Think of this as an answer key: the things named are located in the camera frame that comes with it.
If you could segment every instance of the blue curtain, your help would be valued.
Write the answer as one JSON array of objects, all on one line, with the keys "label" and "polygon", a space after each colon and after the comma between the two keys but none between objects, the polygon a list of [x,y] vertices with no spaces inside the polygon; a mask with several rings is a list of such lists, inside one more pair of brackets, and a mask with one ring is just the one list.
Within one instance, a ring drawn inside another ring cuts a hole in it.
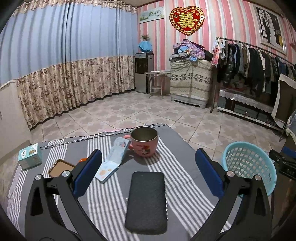
[{"label": "blue curtain", "polygon": [[0,34],[0,85],[70,61],[133,56],[137,14],[67,3],[11,17]]}]

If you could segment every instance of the framed picture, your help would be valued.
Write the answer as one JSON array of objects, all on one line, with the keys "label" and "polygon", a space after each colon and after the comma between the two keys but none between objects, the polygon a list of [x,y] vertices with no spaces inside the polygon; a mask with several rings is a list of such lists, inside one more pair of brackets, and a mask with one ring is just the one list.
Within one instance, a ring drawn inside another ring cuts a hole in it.
[{"label": "framed picture", "polygon": [[164,7],[157,7],[139,14],[139,23],[145,23],[152,20],[164,18]]},{"label": "framed picture", "polygon": [[259,23],[261,44],[286,54],[281,17],[256,4],[253,6]]}]

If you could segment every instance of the clothing rack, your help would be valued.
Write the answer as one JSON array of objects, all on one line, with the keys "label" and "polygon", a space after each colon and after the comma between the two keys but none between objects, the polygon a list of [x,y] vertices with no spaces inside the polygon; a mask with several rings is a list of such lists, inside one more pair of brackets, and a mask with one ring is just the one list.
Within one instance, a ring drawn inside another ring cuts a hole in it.
[{"label": "clothing rack", "polygon": [[249,46],[252,46],[252,47],[254,47],[254,48],[257,48],[257,49],[263,50],[264,52],[268,52],[268,53],[270,53],[270,54],[272,54],[272,55],[275,55],[275,56],[281,58],[282,60],[286,61],[287,63],[289,63],[289,64],[291,64],[291,65],[294,66],[293,63],[291,63],[290,61],[286,60],[285,58],[283,58],[283,57],[281,57],[281,56],[279,56],[279,55],[277,55],[277,54],[275,54],[275,53],[273,53],[273,52],[270,52],[270,51],[268,51],[268,50],[266,50],[266,49],[263,49],[263,48],[261,48],[261,47],[258,47],[258,46],[256,46],[256,45],[248,44],[248,43],[245,43],[245,42],[242,42],[242,41],[238,41],[238,40],[234,40],[234,39],[227,39],[227,38],[222,38],[222,37],[216,37],[216,39],[218,39],[218,38],[223,39],[223,40],[232,41],[232,42],[242,43],[242,44],[249,45]]},{"label": "clothing rack", "polygon": [[[281,58],[282,60],[286,61],[287,63],[291,64],[292,66],[294,66],[293,63],[289,62],[288,60],[284,59],[283,57],[281,57],[281,56],[279,56],[279,55],[277,55],[277,54],[274,54],[274,53],[272,53],[272,52],[270,52],[270,51],[268,51],[268,50],[266,50],[266,49],[263,49],[263,48],[261,48],[261,47],[255,46],[255,45],[253,45],[253,44],[245,43],[245,42],[238,41],[238,40],[234,40],[234,39],[222,38],[222,37],[216,37],[216,39],[218,39],[218,46],[220,45],[220,40],[221,40],[221,39],[222,39],[222,40],[228,40],[228,41],[236,42],[236,43],[242,43],[242,44],[245,44],[245,45],[248,45],[248,46],[251,46],[251,47],[254,47],[254,48],[260,49],[260,50],[262,50],[262,51],[264,51],[264,52],[268,52],[268,53],[270,53],[270,54],[272,54],[272,55],[275,55],[275,56]],[[215,106],[216,90],[218,89],[218,91],[220,91],[220,86],[218,86],[218,88],[217,88],[217,84],[219,84],[219,83],[217,82],[217,83],[215,83],[215,85],[214,85],[214,96],[213,96],[212,108],[211,108],[211,110],[210,110],[211,113],[213,112],[213,109],[214,109],[214,106]],[[238,115],[238,116],[242,116],[242,115],[240,115],[240,114],[234,113],[233,111],[228,111],[227,109],[224,109],[224,108],[220,108],[220,109],[219,109],[219,111],[222,111],[222,110],[224,110],[224,111],[226,111],[226,112],[229,112],[229,113],[233,113],[233,114]],[[266,123],[263,123],[262,121],[259,121],[259,120],[254,119],[254,118],[247,118],[247,119],[252,120],[252,121],[254,121],[254,122],[261,123],[261,124],[265,124],[266,126],[272,127],[273,129],[280,130],[280,129],[277,128],[277,127],[271,126],[271,125],[268,124],[267,122],[266,122]]]}]

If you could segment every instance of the blue plastic basket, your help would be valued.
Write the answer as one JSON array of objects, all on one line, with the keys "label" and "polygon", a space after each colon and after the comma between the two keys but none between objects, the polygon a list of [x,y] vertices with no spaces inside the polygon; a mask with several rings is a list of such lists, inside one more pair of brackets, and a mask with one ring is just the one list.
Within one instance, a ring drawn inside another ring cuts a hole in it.
[{"label": "blue plastic basket", "polygon": [[276,169],[271,159],[251,143],[229,144],[222,156],[222,167],[225,171],[233,171],[239,177],[252,178],[254,175],[260,175],[268,196],[276,186]]}]

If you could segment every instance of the mug handle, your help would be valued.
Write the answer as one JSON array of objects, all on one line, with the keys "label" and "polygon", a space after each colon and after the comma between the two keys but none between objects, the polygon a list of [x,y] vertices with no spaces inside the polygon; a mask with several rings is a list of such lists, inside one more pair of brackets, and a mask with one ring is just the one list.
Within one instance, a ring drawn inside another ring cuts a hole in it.
[{"label": "mug handle", "polygon": [[[130,139],[130,138],[131,138],[131,135],[125,135],[123,138],[124,138],[124,139]],[[133,150],[133,145],[130,144],[130,145],[128,146],[128,148],[129,148],[130,150]]]}]

